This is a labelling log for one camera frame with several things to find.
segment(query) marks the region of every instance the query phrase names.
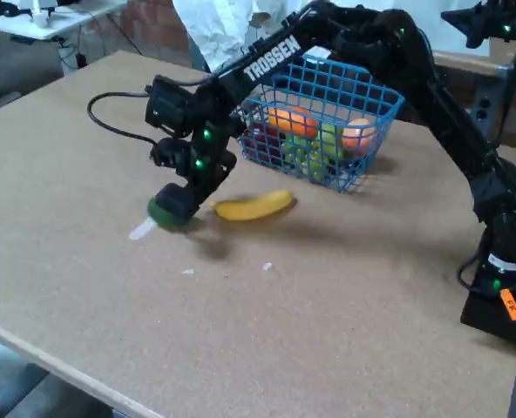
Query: brick wall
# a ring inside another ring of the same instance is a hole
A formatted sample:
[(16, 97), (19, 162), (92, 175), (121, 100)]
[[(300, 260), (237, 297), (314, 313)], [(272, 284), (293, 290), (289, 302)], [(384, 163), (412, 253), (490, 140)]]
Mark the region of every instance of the brick wall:
[(188, 51), (188, 35), (173, 7), (173, 0), (130, 0), (119, 19), (134, 42)]

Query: banana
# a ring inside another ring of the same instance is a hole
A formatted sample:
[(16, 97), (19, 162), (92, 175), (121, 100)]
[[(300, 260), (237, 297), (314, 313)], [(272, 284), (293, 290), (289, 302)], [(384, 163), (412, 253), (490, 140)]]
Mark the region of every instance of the banana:
[(262, 196), (244, 200), (211, 202), (215, 212), (227, 220), (251, 220), (263, 218), (291, 205), (295, 196), (289, 190), (277, 190)]

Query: blue wire basket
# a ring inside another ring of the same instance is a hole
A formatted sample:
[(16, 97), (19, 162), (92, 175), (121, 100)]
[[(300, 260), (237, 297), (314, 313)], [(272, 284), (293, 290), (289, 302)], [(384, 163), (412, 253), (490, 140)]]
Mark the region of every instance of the blue wire basket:
[(305, 55), (241, 106), (242, 153), (345, 192), (369, 168), (403, 103), (364, 68)]

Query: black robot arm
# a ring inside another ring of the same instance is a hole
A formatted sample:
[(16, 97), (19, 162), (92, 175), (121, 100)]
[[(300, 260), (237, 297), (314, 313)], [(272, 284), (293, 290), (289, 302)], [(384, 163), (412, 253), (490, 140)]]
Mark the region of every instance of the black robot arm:
[[(315, 45), (364, 66), (418, 111), (465, 175), (473, 210), (487, 226), (471, 260), (479, 263), (474, 284), (460, 280), (485, 298), (497, 299), (503, 289), (516, 292), (516, 167), (499, 157), (446, 90), (426, 36), (402, 10), (340, 8), (316, 0), (289, 16), (271, 37), (253, 44), (247, 55), (212, 74), (195, 93), (157, 76), (146, 121), (169, 130), (172, 138), (163, 139), (152, 158), (187, 179), (184, 187), (170, 184), (157, 195), (160, 207), (179, 222), (194, 215), (234, 168), (236, 158), (227, 151), (227, 142), (246, 128), (234, 113), (237, 106)], [(190, 134), (190, 142), (182, 139)]]

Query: cable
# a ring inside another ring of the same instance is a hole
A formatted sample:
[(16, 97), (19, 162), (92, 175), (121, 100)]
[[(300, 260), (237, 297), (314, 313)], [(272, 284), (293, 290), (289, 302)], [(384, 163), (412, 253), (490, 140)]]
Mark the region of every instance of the cable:
[(456, 274), (456, 279), (458, 280), (459, 284), (463, 286), (465, 289), (467, 289), (469, 292), (474, 293), (481, 293), (478, 287), (472, 286), (469, 283), (467, 283), (463, 277), (461, 277), (464, 273), (464, 271), (473, 265), (475, 261), (479, 259), (479, 250), (464, 264), (461, 265), (461, 267), (458, 269), (458, 273)]
[(78, 67), (72, 67), (70, 66), (65, 60), (70, 58), (72, 55), (74, 55), (75, 53), (79, 52), (79, 49), (78, 49), (78, 46), (75, 45), (75, 44), (68, 44), (68, 45), (65, 45), (65, 41), (64, 39), (61, 39), (60, 41), (58, 41), (58, 44), (60, 45), (60, 48), (73, 48), (72, 49), (72, 52), (69, 53), (66, 57), (61, 57), (60, 56), (60, 51), (58, 52), (58, 57), (60, 58), (60, 62), (62, 64), (64, 64), (65, 66), (67, 66), (68, 68), (70, 68), (71, 70), (75, 71), (75, 70), (79, 70)]
[(136, 44), (131, 40), (131, 38), (129, 38), (125, 32), (120, 29), (120, 26), (114, 21), (112, 20), (112, 17), (110, 17), (109, 15), (107, 15), (107, 19), (109, 19), (111, 21), (111, 23), (113, 24), (113, 26), (115, 28), (117, 28), (117, 30), (119, 31), (119, 33), (124, 37), (124, 39), (126, 39), (126, 41), (128, 41), (128, 43), (130, 45), (132, 45), (132, 47), (143, 57), (144, 54), (142, 54), (142, 52), (139, 50), (139, 48), (136, 46)]
[(101, 40), (101, 48), (103, 50), (103, 56), (107, 55), (107, 47), (105, 45), (105, 40), (103, 39), (103, 31), (101, 30), (101, 25), (99, 24), (99, 20), (91, 13), (89, 10), (86, 9), (78, 9), (78, 10), (71, 10), (71, 11), (59, 11), (55, 10), (53, 13), (58, 13), (59, 15), (81, 15), (82, 13), (88, 14), (92, 17), (92, 20), (95, 22), (95, 24), (98, 27), (98, 34), (99, 39)]
[(138, 139), (140, 141), (147, 142), (149, 144), (152, 144), (153, 146), (157, 145), (157, 142), (155, 142), (153, 139), (145, 137), (143, 135), (138, 135), (136, 133), (130, 133), (127, 131), (122, 131), (118, 128), (115, 128), (113, 126), (110, 126), (106, 124), (105, 122), (102, 122), (99, 120), (92, 112), (92, 107), (95, 105), (96, 102), (101, 100), (102, 98), (148, 98), (149, 94), (147, 93), (127, 93), (122, 91), (110, 91), (107, 93), (101, 93), (97, 96), (93, 97), (89, 103), (87, 104), (87, 114), (90, 117), (90, 119), (95, 122), (97, 125), (101, 126), (104, 129), (107, 129), (108, 131), (111, 131), (113, 133), (117, 133), (118, 135), (122, 135), (123, 137)]

